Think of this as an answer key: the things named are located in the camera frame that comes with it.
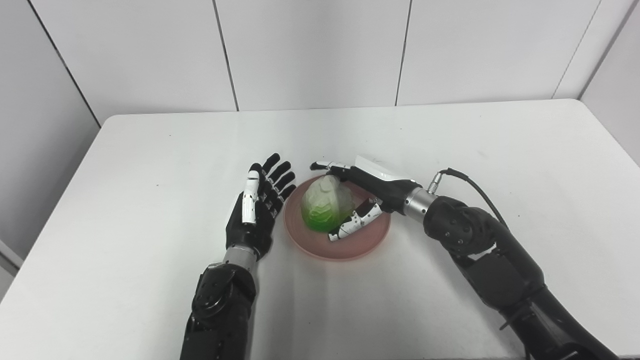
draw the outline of white wall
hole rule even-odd
[[[241,110],[393,106],[409,0],[217,0]]]
[[[550,99],[597,5],[415,0],[398,105]]]
[[[571,63],[558,84],[554,99],[577,99],[580,96],[633,2],[634,0],[600,0],[580,46],[575,50]]]
[[[211,0],[32,2],[100,123],[236,109]]]
[[[0,48],[0,239],[24,258],[98,126],[27,1],[0,1]]]
[[[577,97],[633,0],[216,0],[240,110]],[[211,0],[33,0],[98,119],[234,110]]]
[[[13,281],[13,276],[0,267],[0,301]]]
[[[636,6],[582,101],[640,165],[640,6]]]

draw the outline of cabbage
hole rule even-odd
[[[335,229],[354,209],[351,190],[333,175],[315,180],[302,197],[302,219],[322,233]]]

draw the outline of black cable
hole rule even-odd
[[[484,191],[482,189],[480,189],[480,186],[478,186],[478,184],[476,184],[473,180],[469,179],[469,176],[465,175],[464,173],[462,173],[460,171],[452,169],[452,168],[448,168],[447,170],[441,170],[440,173],[441,174],[445,174],[445,175],[449,175],[449,176],[453,176],[453,177],[457,177],[458,179],[462,179],[462,180],[468,182],[469,185],[473,186],[473,188],[476,189],[476,191],[484,199],[486,204],[489,205],[489,208],[491,208],[491,211],[493,211],[493,214],[495,215],[495,218],[498,219],[500,224],[504,225],[504,227],[509,229],[509,227],[507,226],[507,223],[502,218],[502,215],[500,215],[500,211],[498,211],[498,209],[495,207],[495,205],[493,205],[493,203],[491,202],[491,199],[489,199],[489,196],[487,196],[484,193]]]

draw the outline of robotic hand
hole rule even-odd
[[[295,175],[280,156],[249,169],[227,224],[227,253],[198,280],[182,343],[181,360],[244,359],[249,317],[256,296],[251,270],[271,248],[271,232],[282,205],[295,189]]]
[[[617,360],[618,357],[578,323],[547,288],[542,270],[518,243],[486,194],[453,169],[436,174],[428,189],[407,177],[358,157],[355,166],[318,161],[311,170],[328,170],[375,198],[364,202],[329,233],[336,241],[366,226],[382,211],[418,221],[439,241],[482,301],[496,309],[536,360]],[[471,184],[496,218],[480,208],[435,192],[442,175]]]

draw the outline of round plate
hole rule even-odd
[[[318,177],[309,179],[298,186],[285,205],[284,226],[287,229],[287,233],[289,233],[289,237],[302,251],[325,260],[352,260],[370,253],[387,235],[391,223],[391,215],[383,213],[371,224],[348,237],[335,242],[329,241],[326,233],[319,233],[309,229],[302,220],[300,212],[302,196]],[[356,206],[371,197],[371,194],[349,181],[344,184],[351,189]]]

